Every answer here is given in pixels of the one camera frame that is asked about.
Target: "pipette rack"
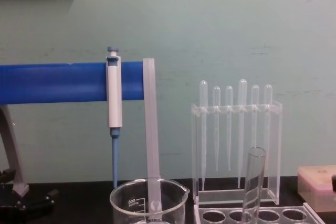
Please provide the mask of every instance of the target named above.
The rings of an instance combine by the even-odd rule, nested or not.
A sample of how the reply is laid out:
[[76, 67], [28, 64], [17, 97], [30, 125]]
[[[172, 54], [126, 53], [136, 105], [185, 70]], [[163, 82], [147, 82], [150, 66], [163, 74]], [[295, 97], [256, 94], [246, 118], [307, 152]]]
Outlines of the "pipette rack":
[[259, 103], [259, 87], [252, 86], [251, 103], [248, 104], [246, 80], [239, 82], [238, 99], [234, 99], [231, 86], [226, 88], [225, 105], [221, 105], [218, 88], [214, 87], [213, 92], [213, 96], [219, 96], [213, 97], [215, 105], [208, 106], [207, 83], [202, 81], [199, 98], [201, 106], [193, 104], [191, 108], [195, 204], [243, 202], [244, 178], [239, 188], [238, 177], [246, 174], [248, 150], [258, 146], [267, 151], [261, 201], [273, 201], [278, 205], [282, 104], [272, 100], [271, 85], [265, 85], [262, 103]]

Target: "metal stand base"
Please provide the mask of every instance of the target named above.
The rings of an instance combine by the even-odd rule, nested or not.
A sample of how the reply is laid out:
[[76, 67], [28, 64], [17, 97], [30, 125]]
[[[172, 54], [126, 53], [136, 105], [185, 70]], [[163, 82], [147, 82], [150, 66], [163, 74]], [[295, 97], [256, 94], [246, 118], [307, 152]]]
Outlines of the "metal stand base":
[[55, 206], [58, 191], [50, 191], [37, 201], [27, 201], [11, 186], [0, 187], [0, 223], [25, 223], [50, 214]]
[[16, 191], [16, 193], [19, 194], [21, 197], [23, 197], [29, 191], [29, 186], [25, 182], [13, 123], [7, 105], [0, 106], [0, 135], [4, 143], [9, 167], [10, 169], [16, 171], [13, 180], [13, 190]]

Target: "transfer pipette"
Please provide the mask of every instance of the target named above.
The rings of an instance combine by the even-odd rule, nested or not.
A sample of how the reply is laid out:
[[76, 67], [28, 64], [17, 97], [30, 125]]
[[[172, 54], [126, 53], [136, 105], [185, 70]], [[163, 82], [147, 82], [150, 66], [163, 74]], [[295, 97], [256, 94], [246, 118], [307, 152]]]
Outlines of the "transfer pipette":
[[266, 150], [266, 169], [268, 166], [269, 155], [269, 139], [271, 130], [271, 107], [272, 107], [273, 87], [265, 85], [264, 89], [264, 104], [265, 104], [265, 132], [264, 132], [264, 146]]
[[251, 144], [257, 146], [257, 109], [259, 104], [259, 86], [253, 85], [251, 89], [252, 120], [251, 120]]
[[239, 107], [239, 135], [238, 135], [238, 188], [240, 188], [241, 171], [243, 169], [244, 154], [244, 110], [247, 96], [247, 81], [241, 79], [238, 86]]
[[231, 170], [231, 126], [232, 126], [232, 106], [233, 106], [233, 88], [227, 86], [225, 90], [226, 114], [226, 155], [229, 170]]
[[215, 107], [215, 130], [214, 130], [214, 140], [215, 140], [215, 158], [216, 158], [216, 170], [218, 170], [218, 155], [219, 155], [219, 107], [221, 105], [221, 91], [220, 87], [216, 86], [213, 89], [212, 100], [213, 106]]
[[206, 172], [206, 113], [208, 107], [208, 83], [201, 81], [199, 85], [199, 106], [202, 108], [202, 126], [201, 126], [201, 141], [202, 141], [202, 190], [204, 190], [205, 172]]
[[118, 48], [108, 48], [107, 57], [107, 98], [109, 103], [109, 127], [112, 137], [113, 186], [118, 183], [118, 138], [122, 126], [121, 116], [121, 58], [117, 56]]

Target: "pink box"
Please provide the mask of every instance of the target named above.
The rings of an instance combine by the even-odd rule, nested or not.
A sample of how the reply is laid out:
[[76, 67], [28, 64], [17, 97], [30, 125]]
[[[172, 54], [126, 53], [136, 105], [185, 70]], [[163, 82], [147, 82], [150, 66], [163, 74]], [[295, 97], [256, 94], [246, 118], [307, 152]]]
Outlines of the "pink box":
[[331, 180], [335, 174], [336, 165], [299, 167], [298, 192], [316, 212], [336, 211]]

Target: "test tube rack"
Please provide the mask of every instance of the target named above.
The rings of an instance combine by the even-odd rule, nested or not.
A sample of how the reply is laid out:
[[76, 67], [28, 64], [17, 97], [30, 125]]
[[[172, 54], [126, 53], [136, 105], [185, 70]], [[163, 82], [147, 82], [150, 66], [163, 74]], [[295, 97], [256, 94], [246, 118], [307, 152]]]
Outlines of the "test tube rack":
[[221, 89], [216, 86], [212, 106], [208, 104], [207, 82], [202, 81], [199, 88], [199, 106], [191, 108], [195, 204], [243, 202], [240, 185], [244, 184], [247, 153], [258, 146], [267, 152], [261, 201], [278, 205], [282, 104], [272, 100], [272, 86], [265, 85], [263, 102], [259, 102], [259, 86], [252, 86], [248, 104], [247, 81], [242, 79], [237, 99], [233, 88], [226, 88], [225, 105], [221, 105]]
[[[237, 224], [242, 216], [241, 208], [199, 208], [194, 206], [196, 224]], [[296, 207], [261, 207], [258, 224], [325, 224], [307, 204]]]

